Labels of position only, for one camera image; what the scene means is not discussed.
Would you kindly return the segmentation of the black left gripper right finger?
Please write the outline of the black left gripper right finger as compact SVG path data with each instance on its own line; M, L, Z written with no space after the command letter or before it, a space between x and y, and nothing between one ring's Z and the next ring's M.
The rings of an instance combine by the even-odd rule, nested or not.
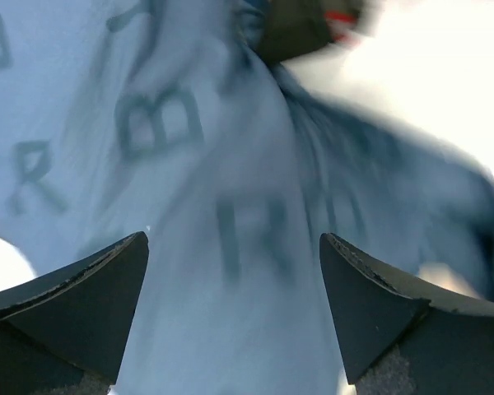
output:
M320 263L359 394L494 395L494 303L432 285L333 234Z

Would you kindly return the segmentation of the blue lettered pillowcase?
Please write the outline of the blue lettered pillowcase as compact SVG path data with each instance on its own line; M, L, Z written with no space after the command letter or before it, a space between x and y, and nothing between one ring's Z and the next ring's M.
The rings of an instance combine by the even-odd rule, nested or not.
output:
M494 184L265 64L270 2L0 1L0 239L149 239L119 394L335 394L323 233L494 301Z

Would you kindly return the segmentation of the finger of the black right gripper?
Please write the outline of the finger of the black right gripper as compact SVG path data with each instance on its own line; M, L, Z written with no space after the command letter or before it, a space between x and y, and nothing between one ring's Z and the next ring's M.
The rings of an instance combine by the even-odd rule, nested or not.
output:
M365 10L365 1L271 1L259 57L266 63L281 63L348 40Z

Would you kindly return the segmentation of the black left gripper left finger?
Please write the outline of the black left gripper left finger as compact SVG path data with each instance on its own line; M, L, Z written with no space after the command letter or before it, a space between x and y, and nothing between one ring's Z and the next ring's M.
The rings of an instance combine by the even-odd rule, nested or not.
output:
M0 395L108 393L148 256L147 236L137 232L0 291Z

